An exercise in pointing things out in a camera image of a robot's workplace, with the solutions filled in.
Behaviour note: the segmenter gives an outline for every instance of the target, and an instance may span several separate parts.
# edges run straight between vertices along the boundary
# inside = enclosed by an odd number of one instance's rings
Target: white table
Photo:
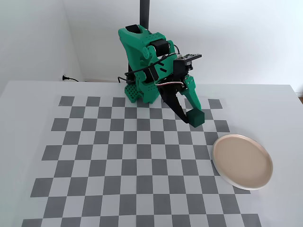
[[[12,81],[0,98],[0,226],[9,227],[47,114],[58,95],[124,95],[125,84]],[[248,209],[262,227],[302,226],[303,105],[287,85],[197,85],[199,96],[225,98],[234,127],[270,153],[269,184]]]

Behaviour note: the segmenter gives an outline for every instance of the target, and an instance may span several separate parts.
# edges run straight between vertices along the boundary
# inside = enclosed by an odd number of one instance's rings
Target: gray square
[[[193,144],[189,131],[178,131],[179,144]]]
[[[207,145],[213,145],[218,139],[218,133],[214,131],[206,131],[204,135]]]
[[[66,131],[68,118],[55,118],[53,121],[52,131]]]
[[[111,119],[110,130],[111,131],[123,131],[124,130],[124,119]]]
[[[107,159],[122,159],[123,144],[109,144],[107,149]]]
[[[71,108],[70,118],[83,118],[85,112],[84,106],[73,106]]]
[[[81,131],[95,131],[97,120],[92,118],[84,118]]]
[[[112,117],[111,107],[99,107],[98,118],[100,119],[110,119]]]
[[[121,176],[105,176],[103,195],[120,194]]]
[[[75,160],[91,160],[93,145],[78,145]]]
[[[242,219],[245,227],[261,227],[258,214],[242,214]]]
[[[74,161],[58,161],[54,177],[71,177]]]
[[[151,131],[151,144],[165,144],[163,131]]]
[[[137,176],[137,194],[152,194],[152,176]]]
[[[185,184],[183,176],[169,176],[169,193],[185,194]]]
[[[89,176],[104,176],[106,160],[91,160],[89,167]]]
[[[240,214],[236,195],[234,194],[220,194],[223,214]]]
[[[72,106],[74,99],[74,96],[61,96],[59,106]]]
[[[183,159],[182,162],[182,169],[183,175],[193,176],[199,175],[196,160],[191,159]]]
[[[177,131],[176,121],[163,119],[164,131]]]
[[[187,194],[186,197],[189,214],[206,214],[202,194]]]
[[[108,144],[109,131],[96,131],[94,144]]]
[[[213,114],[210,109],[202,110],[204,112],[205,120],[213,120]]]
[[[137,131],[124,131],[123,144],[136,144]]]
[[[137,131],[150,131],[150,119],[137,119]]]
[[[136,215],[137,196],[135,194],[120,195],[119,215]]]
[[[80,131],[65,132],[63,145],[77,145],[79,143],[80,133]]]
[[[172,225],[173,227],[190,227],[189,215],[172,215]]]
[[[121,175],[137,175],[137,160],[136,159],[123,159]]]
[[[169,194],[153,195],[154,214],[171,214]]]
[[[226,120],[214,120],[217,132],[230,132]]]
[[[42,161],[58,160],[61,152],[61,145],[47,145],[44,150]]]
[[[41,227],[42,218],[24,219],[21,227]]]
[[[137,227],[154,227],[155,221],[153,215],[137,215],[136,216]]]
[[[244,190],[235,186],[233,186],[233,191],[235,192],[235,194],[250,194],[249,190]]]
[[[85,195],[87,179],[87,177],[72,177],[67,196]]]
[[[168,175],[167,163],[165,159],[153,159],[151,164],[152,164],[152,175]]]
[[[166,159],[181,159],[179,145],[165,145]]]
[[[87,97],[86,106],[99,106],[100,97]]]
[[[208,99],[211,109],[222,109],[222,105],[219,99]]]
[[[80,227],[81,217],[62,218],[61,227]]]
[[[196,159],[210,159],[206,145],[194,145],[194,152]]]
[[[113,97],[113,107],[125,107],[125,98]]]
[[[209,227],[226,227],[226,222],[223,214],[207,214]]]
[[[137,107],[149,108],[150,104],[149,103],[144,103],[142,98],[138,98],[138,100],[137,100]]]
[[[214,176],[200,176],[200,184],[203,194],[218,194]]]
[[[48,197],[53,183],[52,178],[37,178],[30,197]]]
[[[162,119],[162,109],[150,108],[150,118],[151,119]]]
[[[136,107],[125,107],[125,119],[136,119],[137,108]]]
[[[138,159],[152,158],[152,146],[150,144],[137,144],[137,158]]]
[[[62,218],[66,196],[48,197],[43,218]]]
[[[101,215],[102,195],[85,196],[82,217]]]

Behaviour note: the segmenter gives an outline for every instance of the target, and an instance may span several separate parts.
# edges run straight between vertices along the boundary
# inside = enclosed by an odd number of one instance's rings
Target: white square
[[[170,194],[171,214],[188,214],[186,194]]]
[[[119,215],[120,195],[103,195],[101,216]]]
[[[94,144],[95,133],[95,131],[81,131],[79,144]]]
[[[121,176],[120,194],[136,194],[137,176]]]
[[[70,118],[67,124],[67,131],[81,131],[83,118]]]
[[[121,159],[108,159],[106,161],[105,176],[121,176],[121,170]]]
[[[90,176],[87,180],[85,195],[103,195],[103,187],[103,176]]]
[[[124,131],[137,131],[137,119],[124,119]]]
[[[183,176],[181,160],[167,159],[166,162],[168,175]]]
[[[72,177],[86,177],[89,175],[90,160],[75,160]]]
[[[169,194],[169,177],[152,176],[152,190],[154,194]]]
[[[175,112],[172,111],[170,108],[162,108],[162,118],[163,119],[170,119],[175,120]]]
[[[110,131],[109,132],[109,144],[123,144],[123,131]]]
[[[91,153],[91,160],[106,160],[107,159],[107,144],[94,144]]]
[[[177,131],[190,131],[189,124],[182,120],[176,120]]]
[[[199,176],[184,176],[186,194],[202,194]]]
[[[81,217],[85,196],[67,196],[63,217]]]
[[[179,144],[177,131],[164,131],[165,144]]]
[[[210,160],[196,160],[199,176],[214,176]]]
[[[137,107],[137,118],[138,119],[149,119],[150,118],[150,109]]]
[[[193,145],[179,145],[181,159],[196,159]]]
[[[71,179],[69,177],[56,177],[53,179],[49,197],[67,196]]]
[[[164,144],[151,145],[151,158],[152,159],[166,159],[166,150]]]
[[[81,217],[80,227],[99,227],[100,217]]]
[[[150,131],[138,131],[137,132],[137,144],[151,144],[151,132]]]
[[[113,107],[112,119],[124,119],[125,107]]]
[[[96,131],[110,131],[110,119],[97,119]]]
[[[153,214],[153,194],[137,194],[137,215]]]
[[[151,131],[164,131],[162,119],[150,119]]]
[[[118,227],[135,227],[135,226],[136,226],[136,215],[119,216]]]
[[[226,227],[244,227],[241,214],[224,214]]]
[[[84,118],[97,119],[99,113],[99,107],[97,106],[86,106],[84,112]]]
[[[205,120],[203,123],[203,131],[217,131],[214,120]]]
[[[203,194],[206,214],[223,214],[219,194]]]
[[[219,194],[234,194],[233,187],[227,183],[221,176],[214,176]]]
[[[206,145],[205,135],[203,131],[192,131],[191,139],[194,145]]]
[[[75,160],[78,145],[62,145],[59,160]]]
[[[152,175],[151,159],[137,159],[137,176]]]

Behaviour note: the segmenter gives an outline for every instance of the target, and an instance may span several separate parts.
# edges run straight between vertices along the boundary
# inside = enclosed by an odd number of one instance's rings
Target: plate
[[[226,135],[214,143],[214,166],[223,179],[237,188],[257,190],[273,173],[268,152],[256,141],[242,135]]]

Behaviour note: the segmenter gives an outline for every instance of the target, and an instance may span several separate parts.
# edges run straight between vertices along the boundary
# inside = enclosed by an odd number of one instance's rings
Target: vertical pole
[[[140,0],[140,25],[148,30],[150,0]]]

